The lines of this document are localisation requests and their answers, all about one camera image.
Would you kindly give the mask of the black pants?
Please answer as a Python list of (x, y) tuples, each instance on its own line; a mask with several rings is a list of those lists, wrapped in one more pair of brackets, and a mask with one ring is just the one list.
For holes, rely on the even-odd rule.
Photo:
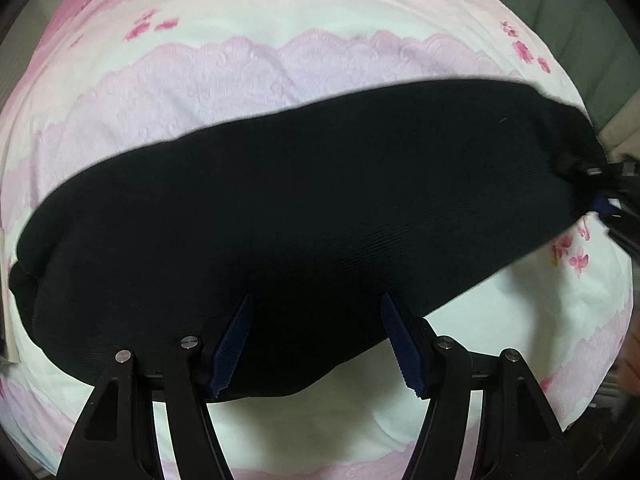
[(227, 122), (63, 183), (17, 243), (24, 329), (92, 385), (111, 314), (250, 309), (220, 400), (299, 392), (381, 342), (384, 298), (427, 315), (592, 207), (555, 170), (606, 156), (575, 107), (527, 84), (396, 84)]

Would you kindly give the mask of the beige curtain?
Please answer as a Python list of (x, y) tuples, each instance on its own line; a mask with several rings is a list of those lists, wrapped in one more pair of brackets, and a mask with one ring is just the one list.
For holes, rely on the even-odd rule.
[(640, 91), (637, 91), (599, 133), (608, 159), (640, 157)]

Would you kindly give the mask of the green curtain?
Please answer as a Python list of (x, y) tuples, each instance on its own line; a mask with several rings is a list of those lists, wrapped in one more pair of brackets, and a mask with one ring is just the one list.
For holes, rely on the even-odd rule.
[(639, 52), (605, 0), (500, 0), (546, 43), (602, 130), (639, 90)]

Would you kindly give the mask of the pink floral duvet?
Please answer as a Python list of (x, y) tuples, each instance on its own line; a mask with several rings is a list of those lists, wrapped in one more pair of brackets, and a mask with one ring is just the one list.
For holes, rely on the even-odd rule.
[[(1, 275), (30, 214), (105, 157), (346, 91), (461, 76), (523, 79), (585, 106), (500, 0), (62, 0), (1, 48)], [(480, 352), (521, 349), (565, 429), (587, 409), (631, 316), (631, 262), (594, 216), (430, 316)], [(90, 388), (30, 341), (2, 283), (1, 423), (55, 472)], [(426, 403), (388, 342), (289, 399), (210, 407), (240, 479), (399, 479)]]

